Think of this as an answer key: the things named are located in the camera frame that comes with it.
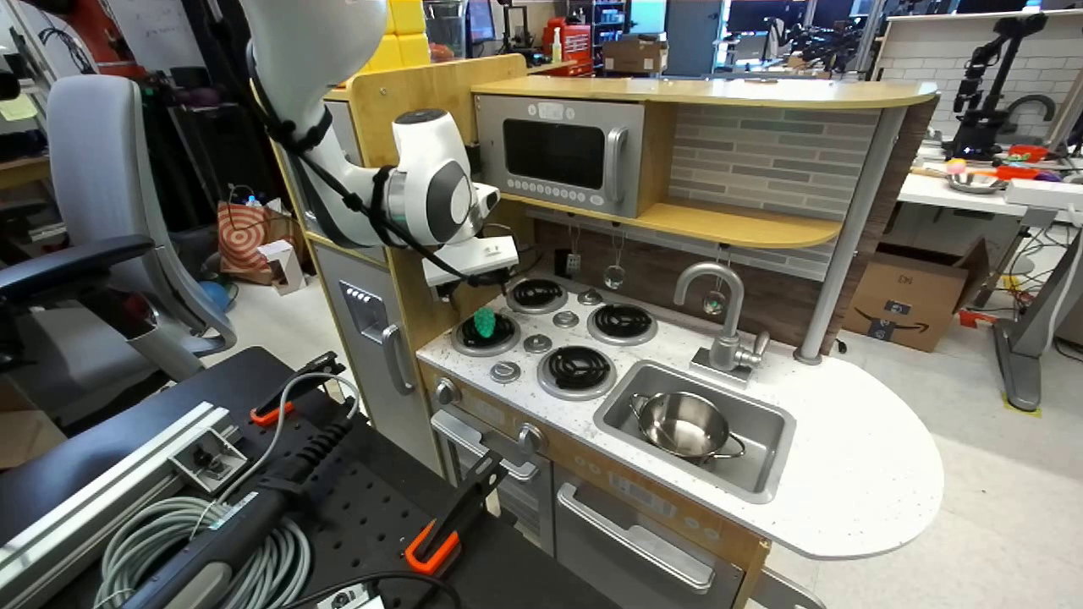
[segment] toy kitchen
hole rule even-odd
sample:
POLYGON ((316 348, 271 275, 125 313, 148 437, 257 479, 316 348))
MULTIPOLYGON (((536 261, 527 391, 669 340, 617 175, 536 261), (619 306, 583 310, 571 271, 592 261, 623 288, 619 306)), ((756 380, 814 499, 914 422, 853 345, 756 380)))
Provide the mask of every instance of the toy kitchen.
MULTIPOLYGON (((521 246, 521 271, 497 292, 426 301, 410 288, 416 271, 396 271, 398 253, 361 262, 392 277, 379 298, 404 348, 390 359, 379 340, 351 364, 396 360, 390 380, 418 382, 390 396, 424 398, 410 408, 372 398, 365 375, 386 437, 413 454, 434 444, 451 479, 502 454, 502 515, 629 609, 769 602, 770 544, 865 557, 933 519, 945 471, 931 434, 881 380, 830 354, 933 90, 444 69, 463 86, 451 109, 482 155, 515 131, 477 112, 497 101, 521 112, 515 121, 566 121, 518 134, 537 153, 580 140, 566 160, 580 167, 571 187, 553 179, 562 160, 502 153, 502 175, 482 167, 504 190, 497 227, 521 246), (589 134, 598 101, 634 112, 619 125, 603 112, 611 129, 589 134), (623 183, 634 179, 623 201, 610 199, 611 153, 626 155, 623 183), (434 437, 418 444, 404 417, 434 437)), ((404 90, 379 73, 351 86, 351 109, 404 90)), ((359 112, 351 121, 372 153, 359 112)), ((359 281, 347 250, 318 244, 316 257, 334 317, 347 317, 344 288, 375 281, 359 281)))

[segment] play kitchen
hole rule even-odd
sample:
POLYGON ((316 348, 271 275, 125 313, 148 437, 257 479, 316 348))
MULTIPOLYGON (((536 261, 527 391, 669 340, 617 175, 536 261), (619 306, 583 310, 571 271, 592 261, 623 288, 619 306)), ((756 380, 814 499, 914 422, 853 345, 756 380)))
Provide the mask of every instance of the play kitchen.
POLYGON ((820 359, 894 148, 926 119, 906 95, 473 86, 483 179, 537 262, 416 351, 447 463, 497 451, 502 508, 619 605, 743 605, 770 541, 861 557, 919 533, 945 483, 926 428, 820 359), (730 199, 688 196, 714 179, 698 162, 730 199), (826 261, 777 271, 804 250, 826 261), (792 283, 812 298, 777 298, 792 283))

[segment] stainless steel sink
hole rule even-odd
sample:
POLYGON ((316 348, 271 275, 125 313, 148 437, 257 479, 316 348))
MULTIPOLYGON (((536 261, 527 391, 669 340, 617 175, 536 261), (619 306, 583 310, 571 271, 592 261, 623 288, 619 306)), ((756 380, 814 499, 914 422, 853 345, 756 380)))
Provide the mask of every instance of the stainless steel sink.
POLYGON ((788 411, 760 398, 708 386, 655 360, 637 360, 610 391, 610 398, 594 411, 594 422, 676 467, 714 478, 729 490, 757 502, 770 499, 795 434, 795 420, 788 411), (743 451, 735 451, 738 455, 680 461, 676 454, 647 444, 641 408, 642 396, 655 391, 698 391, 712 398, 714 408, 729 420, 730 437, 738 438, 735 446, 743 444, 743 451))

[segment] black office chair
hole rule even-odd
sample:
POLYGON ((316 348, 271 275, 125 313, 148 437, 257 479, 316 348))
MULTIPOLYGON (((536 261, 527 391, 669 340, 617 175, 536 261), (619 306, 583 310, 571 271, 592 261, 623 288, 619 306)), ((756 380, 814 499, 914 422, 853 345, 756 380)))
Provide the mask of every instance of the black office chair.
POLYGON ((146 155, 137 86, 61 77, 47 95, 51 175, 72 246, 0 271, 0 368, 77 434, 201 354, 237 340, 172 250, 146 155))

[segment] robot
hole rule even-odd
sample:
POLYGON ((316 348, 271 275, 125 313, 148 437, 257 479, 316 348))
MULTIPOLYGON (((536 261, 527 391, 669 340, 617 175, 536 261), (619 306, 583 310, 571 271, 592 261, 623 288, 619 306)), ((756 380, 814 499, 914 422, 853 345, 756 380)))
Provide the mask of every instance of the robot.
POLYGON ((477 235, 502 193, 471 179, 447 112, 392 121, 396 167, 344 160, 325 86, 354 73, 381 37, 381 0, 241 0, 251 23, 251 77, 268 131, 303 164, 318 227, 344 246, 413 246, 429 288, 488 283, 518 262, 511 235, 477 235))

